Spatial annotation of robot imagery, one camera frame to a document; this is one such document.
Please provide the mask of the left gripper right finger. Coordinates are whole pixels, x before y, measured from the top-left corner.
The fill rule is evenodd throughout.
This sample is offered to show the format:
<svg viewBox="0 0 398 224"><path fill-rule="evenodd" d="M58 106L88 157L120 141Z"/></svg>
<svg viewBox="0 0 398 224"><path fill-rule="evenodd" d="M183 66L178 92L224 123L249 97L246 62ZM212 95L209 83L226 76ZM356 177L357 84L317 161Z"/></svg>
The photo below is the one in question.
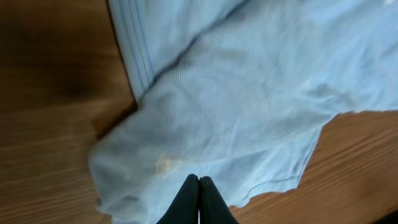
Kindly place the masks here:
<svg viewBox="0 0 398 224"><path fill-rule="evenodd" d="M199 212L201 224L239 224L208 176L200 179Z"/></svg>

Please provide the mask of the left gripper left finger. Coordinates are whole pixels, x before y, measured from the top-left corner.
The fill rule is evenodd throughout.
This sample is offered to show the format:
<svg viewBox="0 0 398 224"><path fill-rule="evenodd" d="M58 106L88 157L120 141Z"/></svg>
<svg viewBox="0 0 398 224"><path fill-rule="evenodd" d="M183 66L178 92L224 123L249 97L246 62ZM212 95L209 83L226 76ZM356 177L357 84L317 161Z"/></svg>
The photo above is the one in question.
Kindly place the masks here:
<svg viewBox="0 0 398 224"><path fill-rule="evenodd" d="M198 177L190 174L157 224L197 224L198 196Z"/></svg>

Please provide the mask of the light blue printed t-shirt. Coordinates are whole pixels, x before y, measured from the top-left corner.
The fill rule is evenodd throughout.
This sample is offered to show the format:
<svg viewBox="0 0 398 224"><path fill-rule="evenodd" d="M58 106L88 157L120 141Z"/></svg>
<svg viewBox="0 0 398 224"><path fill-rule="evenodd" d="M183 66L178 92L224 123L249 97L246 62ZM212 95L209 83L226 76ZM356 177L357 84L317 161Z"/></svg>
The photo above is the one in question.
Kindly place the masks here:
<svg viewBox="0 0 398 224"><path fill-rule="evenodd" d="M397 2L110 1L138 109L92 150L98 208L155 223L189 174L298 186L336 115L397 109Z"/></svg>

